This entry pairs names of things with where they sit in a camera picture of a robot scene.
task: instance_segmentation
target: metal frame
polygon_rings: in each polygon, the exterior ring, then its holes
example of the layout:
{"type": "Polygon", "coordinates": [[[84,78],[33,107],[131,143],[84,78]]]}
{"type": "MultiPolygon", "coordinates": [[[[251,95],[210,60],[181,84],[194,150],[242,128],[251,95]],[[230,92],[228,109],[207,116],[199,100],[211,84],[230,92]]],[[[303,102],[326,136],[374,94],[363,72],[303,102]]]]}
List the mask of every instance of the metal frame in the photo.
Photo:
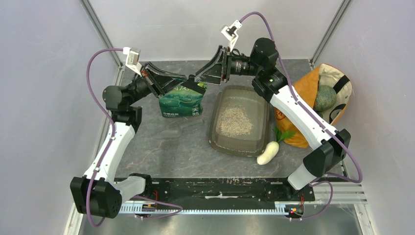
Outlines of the metal frame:
{"type": "MultiPolygon", "coordinates": [[[[349,182],[332,182],[333,184],[333,199],[331,204],[352,204],[357,213],[357,219],[363,235],[376,235],[378,232],[375,229],[370,208],[363,192],[362,186],[349,182]]],[[[330,187],[326,185],[318,185],[313,187],[316,200],[313,202],[305,202],[307,205],[323,205],[327,202],[330,196],[330,187]]],[[[144,214],[140,208],[145,201],[127,201],[123,203],[124,208],[120,213],[127,213],[135,215],[137,212],[144,214]]],[[[180,214],[274,214],[281,215],[283,208],[288,205],[297,205],[298,202],[276,202],[275,210],[183,210],[180,214]]],[[[157,214],[172,213],[175,210],[159,210],[155,211],[157,214]]],[[[65,227],[65,235],[78,235],[80,230],[83,214],[79,214],[72,205],[71,212],[65,227]]]]}
{"type": "Polygon", "coordinates": [[[325,46],[327,45],[328,41],[330,40],[334,30],[336,29],[337,25],[339,24],[340,20],[342,19],[344,13],[346,12],[347,8],[349,7],[352,0],[343,0],[340,4],[339,9],[337,10],[336,14],[334,15],[333,20],[331,21],[330,25],[327,28],[319,46],[317,47],[316,51],[314,52],[313,57],[310,59],[310,64],[312,68],[314,68],[315,62],[320,57],[322,51],[324,50],[325,46]]]}
{"type": "MultiPolygon", "coordinates": [[[[101,21],[99,21],[98,16],[96,15],[95,10],[92,7],[92,4],[89,0],[79,0],[82,4],[82,6],[85,9],[85,12],[87,13],[88,17],[90,18],[94,28],[96,29],[96,32],[98,33],[99,37],[101,38],[102,42],[105,44],[107,48],[114,48],[113,44],[111,43],[110,38],[108,37],[108,34],[105,32],[104,27],[101,24],[101,21]]],[[[122,67],[122,61],[120,60],[118,54],[115,51],[110,51],[111,58],[114,61],[115,65],[120,69],[122,67]]]]}

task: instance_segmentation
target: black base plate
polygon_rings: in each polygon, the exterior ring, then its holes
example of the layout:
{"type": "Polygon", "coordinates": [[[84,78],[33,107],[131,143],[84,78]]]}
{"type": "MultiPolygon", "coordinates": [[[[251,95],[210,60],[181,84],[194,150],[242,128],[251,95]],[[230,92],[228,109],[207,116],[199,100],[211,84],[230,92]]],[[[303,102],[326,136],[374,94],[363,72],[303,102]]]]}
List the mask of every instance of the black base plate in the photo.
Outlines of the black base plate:
{"type": "MultiPolygon", "coordinates": [[[[276,201],[314,201],[314,192],[305,187],[291,192],[286,178],[153,178],[158,200],[187,210],[275,209],[276,201]]],[[[170,209],[158,205],[158,209],[170,209]]]]}

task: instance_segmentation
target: clear plastic tray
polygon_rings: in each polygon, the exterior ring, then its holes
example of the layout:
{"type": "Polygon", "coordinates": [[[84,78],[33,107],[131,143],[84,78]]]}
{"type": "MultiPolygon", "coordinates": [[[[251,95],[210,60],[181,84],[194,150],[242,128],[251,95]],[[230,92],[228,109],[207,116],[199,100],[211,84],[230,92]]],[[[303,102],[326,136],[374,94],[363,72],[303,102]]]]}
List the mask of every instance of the clear plastic tray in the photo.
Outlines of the clear plastic tray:
{"type": "Polygon", "coordinates": [[[237,156],[258,156],[267,144],[270,108],[253,88],[227,86],[218,95],[209,129],[209,144],[216,150],[237,156]],[[227,109],[237,108],[252,124],[249,133],[226,136],[218,119],[227,109]]]}

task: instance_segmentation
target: orange bag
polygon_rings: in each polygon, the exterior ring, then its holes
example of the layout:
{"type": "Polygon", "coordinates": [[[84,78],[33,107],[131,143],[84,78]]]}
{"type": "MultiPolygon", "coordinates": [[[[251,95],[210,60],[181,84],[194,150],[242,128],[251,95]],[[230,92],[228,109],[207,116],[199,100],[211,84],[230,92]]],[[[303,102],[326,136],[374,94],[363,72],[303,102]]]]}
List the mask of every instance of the orange bag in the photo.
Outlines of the orange bag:
{"type": "MultiPolygon", "coordinates": [[[[298,80],[293,86],[301,98],[310,106],[314,106],[317,96],[318,85],[329,85],[334,88],[337,93],[336,103],[322,112],[323,119],[334,125],[343,115],[346,109],[350,95],[352,94],[352,85],[348,77],[340,70],[328,64],[321,64],[308,73],[306,76],[298,80]]],[[[289,145],[306,148],[308,142],[294,124],[278,109],[275,110],[275,118],[277,128],[282,132],[294,131],[295,134],[291,138],[284,140],[289,145]]]]}

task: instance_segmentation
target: white bracket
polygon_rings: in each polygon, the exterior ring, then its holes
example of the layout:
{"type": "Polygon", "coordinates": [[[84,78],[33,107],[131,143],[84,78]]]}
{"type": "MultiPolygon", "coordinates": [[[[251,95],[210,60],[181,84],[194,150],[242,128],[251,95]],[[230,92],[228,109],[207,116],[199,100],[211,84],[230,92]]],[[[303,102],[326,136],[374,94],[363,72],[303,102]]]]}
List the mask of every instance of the white bracket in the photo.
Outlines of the white bracket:
{"type": "Polygon", "coordinates": [[[145,179],[139,176],[128,176],[127,179],[114,185],[116,190],[119,190],[122,201],[125,202],[137,194],[144,192],[145,179]]]}
{"type": "Polygon", "coordinates": [[[141,50],[135,48],[124,47],[122,49],[122,53],[127,55],[127,59],[125,59],[125,66],[141,75],[141,67],[142,65],[138,62],[140,57],[141,50]]]}
{"type": "Polygon", "coordinates": [[[238,40],[238,34],[236,33],[238,31],[238,29],[240,29],[242,27],[241,22],[239,22],[238,20],[236,20],[235,22],[233,22],[233,24],[231,24],[230,26],[223,26],[221,33],[226,37],[226,39],[228,39],[229,43],[228,46],[230,48],[230,51],[233,50],[233,48],[235,47],[236,41],[238,40]]]}

